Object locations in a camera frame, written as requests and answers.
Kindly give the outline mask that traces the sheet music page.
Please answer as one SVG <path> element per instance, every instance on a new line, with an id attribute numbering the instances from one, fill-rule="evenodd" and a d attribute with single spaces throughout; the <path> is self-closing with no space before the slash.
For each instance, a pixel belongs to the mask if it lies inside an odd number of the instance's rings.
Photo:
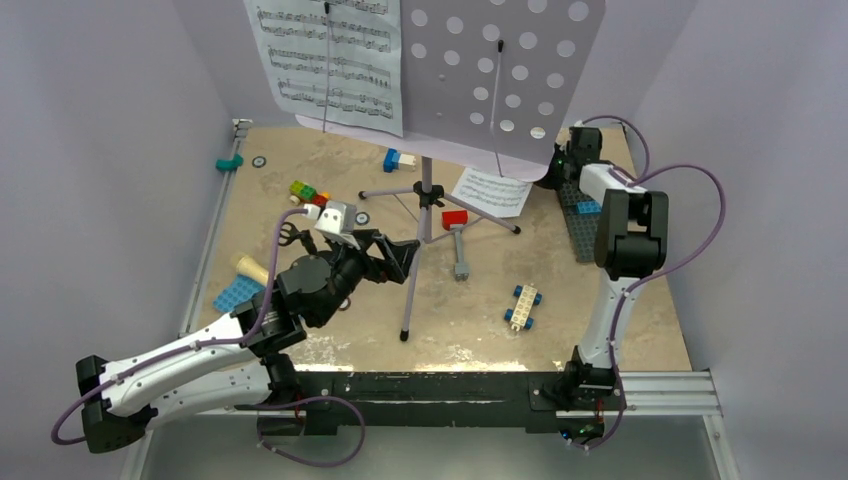
<path id="1" fill-rule="evenodd" d="M 492 216 L 508 219 L 522 213 L 531 188 L 527 182 L 466 168 L 451 195 Z"/>

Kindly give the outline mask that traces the beige toy microphone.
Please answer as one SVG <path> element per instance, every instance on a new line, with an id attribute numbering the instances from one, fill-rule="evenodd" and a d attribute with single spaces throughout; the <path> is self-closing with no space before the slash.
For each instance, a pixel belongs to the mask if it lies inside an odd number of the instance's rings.
<path id="1" fill-rule="evenodd" d="M 269 279 L 269 271 L 260 265 L 253 257 L 242 255 L 235 260 L 234 268 L 239 275 L 266 285 Z"/>

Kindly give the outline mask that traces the sheet music pages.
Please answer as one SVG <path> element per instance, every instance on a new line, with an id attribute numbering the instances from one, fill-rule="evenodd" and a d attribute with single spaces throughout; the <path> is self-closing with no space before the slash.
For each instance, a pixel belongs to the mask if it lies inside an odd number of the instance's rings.
<path id="1" fill-rule="evenodd" d="M 400 136 L 397 1 L 247 1 L 266 78 L 284 112 Z"/>

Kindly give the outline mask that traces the lilac music stand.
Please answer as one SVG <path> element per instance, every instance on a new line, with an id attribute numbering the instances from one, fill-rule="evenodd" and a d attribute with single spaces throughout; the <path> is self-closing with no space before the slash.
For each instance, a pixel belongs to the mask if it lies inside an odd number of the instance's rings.
<path id="1" fill-rule="evenodd" d="M 606 10 L 603 1 L 403 1 L 402 134 L 325 128 L 418 154 L 424 191 L 436 159 L 539 179 Z"/>

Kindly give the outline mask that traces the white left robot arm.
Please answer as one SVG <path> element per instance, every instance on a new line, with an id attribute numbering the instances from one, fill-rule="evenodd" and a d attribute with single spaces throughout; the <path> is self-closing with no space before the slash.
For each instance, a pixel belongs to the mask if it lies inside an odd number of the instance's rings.
<path id="1" fill-rule="evenodd" d="M 283 223 L 279 246 L 299 242 L 306 253 L 252 298 L 145 354 L 79 360 L 81 443 L 108 453 L 182 414 L 225 404 L 292 405 L 298 382 L 285 349 L 325 326 L 362 281 L 405 283 L 421 246 L 417 239 L 393 242 L 377 229 L 323 237 L 328 247 L 320 250 L 310 231 Z"/>

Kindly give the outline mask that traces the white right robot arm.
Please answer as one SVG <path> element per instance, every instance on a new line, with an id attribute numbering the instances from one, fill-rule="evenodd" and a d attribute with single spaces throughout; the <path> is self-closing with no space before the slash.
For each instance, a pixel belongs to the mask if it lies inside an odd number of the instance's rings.
<path id="1" fill-rule="evenodd" d="M 658 272 L 668 249 L 669 197 L 647 190 L 600 158 L 599 129 L 572 127 L 564 145 L 566 184 L 600 205 L 593 258 L 601 270 L 589 326 L 566 363 L 554 394 L 576 407 L 610 395 L 617 384 L 619 341 L 643 281 Z"/>

